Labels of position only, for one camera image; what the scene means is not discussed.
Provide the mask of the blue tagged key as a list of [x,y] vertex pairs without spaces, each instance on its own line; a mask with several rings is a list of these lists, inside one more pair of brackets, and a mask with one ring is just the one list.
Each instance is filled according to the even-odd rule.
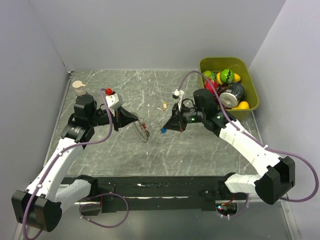
[[165,128],[161,128],[160,132],[161,132],[161,134],[165,134],[167,132],[167,130]]

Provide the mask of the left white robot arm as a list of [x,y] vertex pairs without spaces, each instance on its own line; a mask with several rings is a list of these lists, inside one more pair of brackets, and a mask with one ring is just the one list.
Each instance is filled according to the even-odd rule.
[[93,201],[98,197],[98,180],[91,176],[81,175],[63,190],[59,190],[59,186],[77,156],[86,146],[94,144],[91,138],[95,127],[108,125],[110,131],[118,131],[139,119],[123,108],[117,93],[102,98],[105,109],[98,108],[94,97],[88,93],[76,98],[74,112],[51,158],[24,191],[17,190],[13,194],[14,213],[24,227],[51,232],[73,204],[84,198]]

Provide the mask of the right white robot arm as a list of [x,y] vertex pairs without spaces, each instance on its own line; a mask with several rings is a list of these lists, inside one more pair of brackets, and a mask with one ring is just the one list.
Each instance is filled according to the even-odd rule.
[[230,199],[235,193],[254,194],[273,205],[294,187],[294,160],[261,146],[234,116],[218,110],[209,90],[201,88],[194,91],[192,107],[184,105],[184,91],[177,89],[172,97],[178,102],[173,105],[164,130],[183,132],[188,124],[202,123],[207,130],[233,146],[256,170],[255,175],[227,174],[218,187],[223,199]]

